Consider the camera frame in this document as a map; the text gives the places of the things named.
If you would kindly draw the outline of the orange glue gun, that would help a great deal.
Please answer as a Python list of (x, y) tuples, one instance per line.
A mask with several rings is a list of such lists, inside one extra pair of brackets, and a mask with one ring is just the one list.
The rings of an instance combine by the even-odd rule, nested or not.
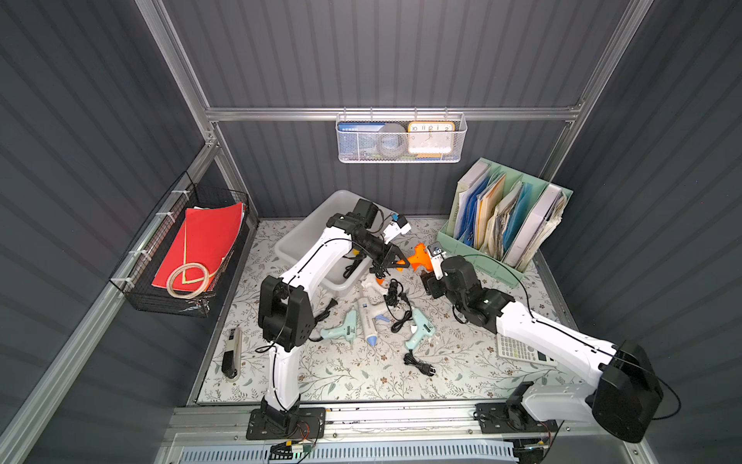
[(402, 271), (402, 265), (406, 262), (410, 264), (410, 267), (413, 269), (414, 272), (417, 272), (420, 269), (427, 273), (431, 273), (434, 271), (432, 260), (424, 243), (417, 244), (415, 246), (414, 253), (411, 256), (407, 257), (405, 260), (398, 261), (397, 270)]

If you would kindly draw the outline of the small white orange-tip glue gun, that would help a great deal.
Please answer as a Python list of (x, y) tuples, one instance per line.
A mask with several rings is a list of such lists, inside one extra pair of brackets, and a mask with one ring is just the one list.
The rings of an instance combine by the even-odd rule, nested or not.
[[(390, 317), (394, 320), (394, 323), (391, 325), (390, 330), (394, 334), (399, 333), (401, 329), (404, 327), (404, 324), (407, 321), (412, 319), (412, 309), (413, 309), (412, 304), (409, 302), (406, 296), (402, 297), (400, 294), (394, 294), (392, 297), (390, 297), (390, 295), (388, 295), (388, 292), (390, 292), (390, 290), (388, 290), (388, 288), (384, 288), (381, 284), (381, 281), (378, 280), (378, 278), (368, 275), (361, 282), (361, 288), (363, 290), (365, 287), (371, 287), (371, 286), (375, 286), (377, 289), (382, 290), (382, 292), (384, 293), (384, 299), (386, 301), (386, 305), (388, 306), (388, 313), (390, 314)], [(399, 299), (404, 301), (408, 305), (409, 309), (405, 311), (405, 314), (403, 317), (397, 318), (396, 316), (393, 315), (391, 308), (396, 305)]]

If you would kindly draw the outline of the translucent white storage box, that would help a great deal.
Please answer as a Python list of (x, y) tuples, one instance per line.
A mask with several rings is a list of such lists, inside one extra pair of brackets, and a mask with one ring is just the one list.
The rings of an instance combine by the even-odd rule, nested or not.
[(337, 191), (277, 244), (276, 253), (284, 257), (284, 245), (300, 247), (293, 256), (293, 267), (278, 278), (267, 276), (260, 287), (260, 304), (290, 303), (305, 307), (320, 286), (344, 297), (362, 273), (371, 274), (372, 260), (362, 248), (368, 236), (383, 239), (371, 227), (380, 208), (350, 193)]

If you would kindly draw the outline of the white blue-tip glue gun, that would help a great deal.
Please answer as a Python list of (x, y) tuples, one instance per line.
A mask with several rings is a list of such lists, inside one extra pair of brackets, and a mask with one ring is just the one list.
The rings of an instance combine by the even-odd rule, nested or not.
[(364, 339), (371, 347), (376, 347), (379, 341), (376, 323), (378, 321), (390, 323), (390, 314), (382, 290), (375, 286), (365, 287), (357, 300), (357, 309)]

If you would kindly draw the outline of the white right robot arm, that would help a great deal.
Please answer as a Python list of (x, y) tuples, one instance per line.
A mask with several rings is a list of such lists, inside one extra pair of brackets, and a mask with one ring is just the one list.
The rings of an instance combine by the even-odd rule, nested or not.
[(623, 442), (645, 438), (664, 389), (641, 345), (614, 344), (543, 317), (529, 304), (485, 287), (461, 255), (435, 258), (431, 268), (425, 286), (433, 297), (448, 298), (458, 322), (522, 342), (581, 379), (577, 387), (522, 383), (508, 400), (510, 421), (586, 421)]

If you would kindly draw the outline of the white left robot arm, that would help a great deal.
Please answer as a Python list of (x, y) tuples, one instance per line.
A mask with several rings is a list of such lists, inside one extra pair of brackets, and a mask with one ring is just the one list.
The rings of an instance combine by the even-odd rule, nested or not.
[(316, 327), (313, 296), (332, 268), (351, 251), (371, 260), (370, 272), (383, 278), (388, 269), (410, 265), (393, 240), (408, 233), (404, 216), (392, 213), (380, 232), (372, 226), (380, 213), (375, 203), (361, 198), (351, 212), (328, 218), (318, 240), (299, 261), (278, 278), (267, 276), (260, 286), (258, 326), (268, 353), (269, 386), (261, 409), (280, 419), (299, 408), (299, 361), (303, 346)]

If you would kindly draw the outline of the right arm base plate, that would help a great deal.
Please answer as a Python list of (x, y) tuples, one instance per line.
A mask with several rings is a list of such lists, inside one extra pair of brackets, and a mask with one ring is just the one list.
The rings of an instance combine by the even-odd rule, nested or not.
[(552, 435), (558, 431), (556, 421), (537, 421), (522, 406), (508, 406), (505, 402), (477, 403), (473, 419), (483, 434)]

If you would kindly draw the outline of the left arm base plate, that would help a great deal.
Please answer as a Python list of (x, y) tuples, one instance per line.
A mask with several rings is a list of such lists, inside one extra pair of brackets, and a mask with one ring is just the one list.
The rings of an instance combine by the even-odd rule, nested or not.
[(245, 439), (249, 441), (272, 439), (323, 438), (327, 410), (321, 407), (294, 407), (288, 412), (274, 409), (268, 404), (250, 412)]

